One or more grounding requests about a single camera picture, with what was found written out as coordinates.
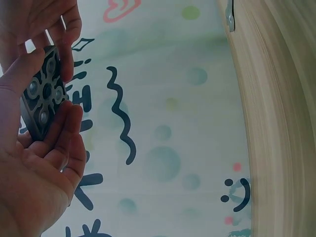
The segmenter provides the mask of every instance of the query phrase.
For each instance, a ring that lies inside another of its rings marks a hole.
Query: wooden frame
[[[316,1],[235,0],[226,26],[242,96],[252,237],[316,235]]]

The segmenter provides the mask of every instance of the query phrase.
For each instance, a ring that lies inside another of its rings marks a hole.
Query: pink dot
[[[233,170],[235,172],[239,172],[241,171],[241,164],[239,162],[236,162],[234,165],[233,165]]]
[[[232,225],[233,224],[233,217],[227,216],[225,217],[225,225]]]

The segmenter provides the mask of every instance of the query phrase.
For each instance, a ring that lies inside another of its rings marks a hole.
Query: smiley face
[[[224,183],[227,187],[230,187],[234,184],[234,182],[231,179],[226,179]],[[249,203],[249,200],[250,200],[250,184],[249,184],[249,182],[246,179],[242,178],[240,180],[240,183],[245,188],[245,197],[243,198],[243,201],[238,206],[236,206],[234,208],[234,212],[239,212],[239,211],[243,210],[247,206],[247,204]],[[227,195],[221,196],[222,202],[228,202],[229,199],[230,198]]]

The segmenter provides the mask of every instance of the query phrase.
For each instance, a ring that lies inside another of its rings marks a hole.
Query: silver circle
[[[61,99],[61,91],[60,90],[56,90],[56,100],[60,100]]]
[[[48,122],[48,114],[46,111],[41,112],[40,121],[44,124]]]
[[[55,72],[55,61],[53,60],[53,58],[50,58],[49,61],[47,62],[46,69],[47,69],[47,72],[49,74],[54,74],[54,72]]]
[[[61,86],[57,87],[55,90],[55,102],[57,105],[61,103],[63,99],[63,89]]]
[[[37,78],[33,78],[31,84],[27,88],[27,94],[31,100],[36,99],[39,95],[39,81]]]
[[[32,95],[36,94],[38,91],[38,84],[36,83],[36,81],[32,81],[30,84],[30,93]]]

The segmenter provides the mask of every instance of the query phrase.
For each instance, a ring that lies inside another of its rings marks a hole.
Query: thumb
[[[33,76],[41,69],[44,56],[42,48],[20,56],[0,78],[0,88],[9,89],[20,97]]]

